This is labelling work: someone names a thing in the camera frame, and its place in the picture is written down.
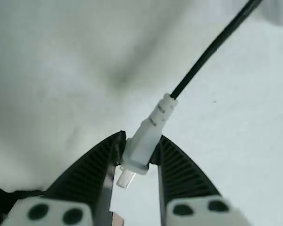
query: white surface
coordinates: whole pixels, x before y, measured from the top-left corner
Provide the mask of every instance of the white surface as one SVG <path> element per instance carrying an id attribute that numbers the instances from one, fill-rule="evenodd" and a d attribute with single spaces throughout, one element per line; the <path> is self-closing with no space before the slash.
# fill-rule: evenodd
<path id="1" fill-rule="evenodd" d="M 245 2 L 0 0 L 0 187 L 46 188 L 111 133 L 132 136 Z M 251 223 L 283 226 L 283 27 L 257 11 L 179 102 L 164 134 Z M 151 167 L 112 209 L 157 226 L 157 187 Z"/>
<path id="2" fill-rule="evenodd" d="M 210 211 L 210 201 L 221 201 L 227 205 L 227 212 Z M 180 216 L 173 213 L 177 205 L 186 205 L 193 211 L 192 215 Z M 251 226 L 241 211 L 231 205 L 229 200 L 212 195 L 199 198 L 186 198 L 172 200 L 166 208 L 167 226 Z"/>
<path id="3" fill-rule="evenodd" d="M 46 204 L 49 207 L 48 212 L 41 219 L 29 219 L 30 209 L 39 204 Z M 92 212 L 87 204 L 39 197 L 17 201 L 2 226 L 65 226 L 66 224 L 63 223 L 64 214 L 71 209 L 80 209 L 83 214 L 81 221 L 76 226 L 93 226 Z"/>

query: cable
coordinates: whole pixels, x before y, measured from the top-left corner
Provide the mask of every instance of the cable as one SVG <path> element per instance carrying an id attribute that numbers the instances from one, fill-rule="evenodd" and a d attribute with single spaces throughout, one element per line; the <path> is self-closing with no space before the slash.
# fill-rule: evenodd
<path id="1" fill-rule="evenodd" d="M 170 97 L 176 99 L 184 88 L 189 84 L 196 73 L 202 68 L 207 60 L 219 49 L 228 37 L 243 23 L 243 21 L 256 9 L 262 0 L 249 0 L 229 25 L 215 38 L 206 51 L 201 55 L 192 69 L 186 74 L 178 86 L 174 89 Z"/>

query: plug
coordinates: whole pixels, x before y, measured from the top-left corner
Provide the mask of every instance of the plug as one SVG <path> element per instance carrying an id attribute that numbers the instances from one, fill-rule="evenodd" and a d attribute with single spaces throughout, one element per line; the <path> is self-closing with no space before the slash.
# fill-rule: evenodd
<path id="1" fill-rule="evenodd" d="M 132 180 L 128 177 L 133 178 L 135 173 L 145 175 L 148 172 L 149 161 L 160 141 L 162 129 L 177 103 L 177 100 L 165 94 L 134 136 L 127 139 L 121 161 L 124 170 L 117 183 L 119 186 L 124 187 L 130 183 Z"/>

